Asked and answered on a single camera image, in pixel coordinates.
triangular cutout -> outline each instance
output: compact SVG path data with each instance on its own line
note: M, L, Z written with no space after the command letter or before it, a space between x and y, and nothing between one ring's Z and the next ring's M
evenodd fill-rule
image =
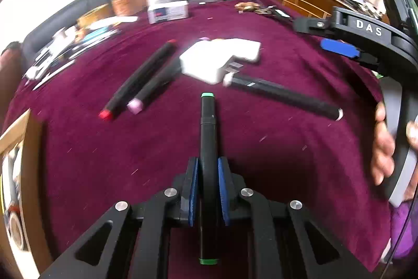
M305 229L318 265L324 265L340 257L338 251L312 223L306 222Z
M76 259L84 261L92 266L97 266L111 230L112 222L107 221L83 246L80 247L75 254Z

table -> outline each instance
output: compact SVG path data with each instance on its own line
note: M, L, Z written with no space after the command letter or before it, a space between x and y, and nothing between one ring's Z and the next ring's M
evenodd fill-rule
M268 199L302 201L373 270L390 237L388 203L369 177L374 108L381 99L376 78L322 51L313 37L255 13L239 14L236 3L194 4L189 18L156 25L141 14L39 90L22 81L6 125L29 107L45 122L43 219L55 255L114 203L145 201L185 171L188 158L199 155L200 95L213 92L221 155L231 171ZM343 119L331 122L185 75L137 116L125 111L113 122L98 118L116 89L165 41L176 39L181 52L202 36L261 42L260 62L245 64L246 74L335 103ZM244 275L245 240L238 232L224 237L237 243L225 242L222 265L202 267L197 231L175 231L170 278Z

red marker end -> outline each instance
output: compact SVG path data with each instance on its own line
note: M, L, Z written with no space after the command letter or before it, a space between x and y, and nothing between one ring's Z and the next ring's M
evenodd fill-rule
M100 112L99 118L105 121L111 121L113 119L112 112L110 110L104 109Z

screw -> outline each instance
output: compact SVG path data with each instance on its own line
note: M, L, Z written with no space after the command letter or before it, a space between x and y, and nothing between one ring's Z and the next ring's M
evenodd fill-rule
M114 208L119 212L128 208L128 203L126 201L119 201Z
M254 194L254 191L250 188L243 188L241 189L241 195L243 197L252 197Z
M174 195L177 195L177 189L175 189L175 188L167 188L164 191L164 195L166 197L173 197Z
M298 209L301 209L302 208L302 203L300 201L298 201L298 200L293 200L290 203L290 207L292 207L293 209L298 210Z

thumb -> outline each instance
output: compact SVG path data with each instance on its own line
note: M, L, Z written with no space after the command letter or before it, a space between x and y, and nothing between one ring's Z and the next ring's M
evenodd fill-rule
M406 137L412 148L418 150L418 124L409 121L406 125Z

